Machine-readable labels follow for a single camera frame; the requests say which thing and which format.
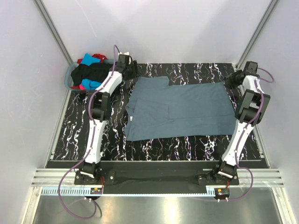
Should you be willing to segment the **grey blue t shirt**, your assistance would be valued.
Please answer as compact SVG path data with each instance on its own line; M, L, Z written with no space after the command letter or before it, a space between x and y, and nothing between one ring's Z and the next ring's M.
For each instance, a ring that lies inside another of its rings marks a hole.
M126 105L128 141L232 135L236 118L223 83L170 85L139 77Z

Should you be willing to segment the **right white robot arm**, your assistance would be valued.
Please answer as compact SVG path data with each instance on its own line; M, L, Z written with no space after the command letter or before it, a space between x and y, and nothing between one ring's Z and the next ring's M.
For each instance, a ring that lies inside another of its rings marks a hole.
M228 148L210 174L213 182L218 185L227 184L237 178L242 149L249 134L261 122L270 102L271 96L264 93L260 81L272 83L274 80L261 78L257 73L258 69L258 63L247 61L243 70L227 77L229 87L241 85L245 92L235 110L236 125Z

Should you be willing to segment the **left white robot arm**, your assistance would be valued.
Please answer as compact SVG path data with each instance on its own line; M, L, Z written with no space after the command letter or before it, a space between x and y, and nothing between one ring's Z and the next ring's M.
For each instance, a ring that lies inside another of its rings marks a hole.
M129 52L118 53L118 60L114 61L112 70L103 83L89 95L88 116L89 135L83 162L76 172L75 181L79 184L97 184L101 179L101 142L106 124L108 123L112 103L111 95L124 80L132 79L137 75L137 62Z

